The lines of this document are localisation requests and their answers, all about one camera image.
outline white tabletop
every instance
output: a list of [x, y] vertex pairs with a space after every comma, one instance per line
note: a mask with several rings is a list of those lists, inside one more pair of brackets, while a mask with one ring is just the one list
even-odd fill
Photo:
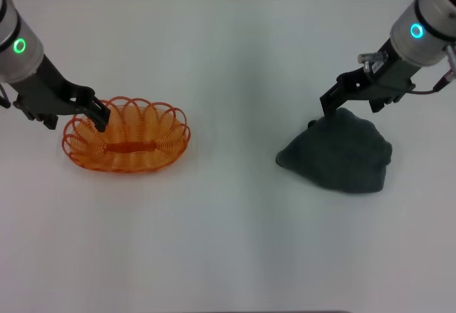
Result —
[[381, 193], [274, 162], [410, 2], [16, 0], [68, 80], [171, 103], [192, 139], [161, 173], [95, 173], [61, 151], [67, 118], [1, 109], [0, 312], [453, 312], [454, 86], [346, 105], [393, 144]]

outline black cable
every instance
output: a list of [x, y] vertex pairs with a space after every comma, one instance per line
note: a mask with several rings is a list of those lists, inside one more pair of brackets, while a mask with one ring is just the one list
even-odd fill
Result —
[[3, 96], [3, 97], [0, 97], [0, 106], [3, 106], [4, 108], [10, 108], [11, 103], [9, 102], [8, 95], [6, 94], [6, 91], [1, 84], [0, 84], [0, 92]]
[[386, 86], [386, 85], [380, 85], [377, 80], [374, 79], [374, 77], [372, 77], [372, 75], [370, 73], [366, 73], [366, 76], [368, 77], [369, 81], [375, 85], [375, 86], [378, 86], [378, 87], [381, 87], [381, 88], [385, 88], [387, 90], [392, 90], [392, 91], [396, 91], [398, 93], [401, 93], [401, 94], [418, 94], [418, 95], [421, 95], [421, 96], [426, 96], [428, 94], [433, 94], [433, 93], [437, 93], [436, 90], [430, 90], [430, 91], [412, 91], [412, 90], [400, 90], [399, 88], [394, 88], [394, 87], [390, 87], [390, 86]]

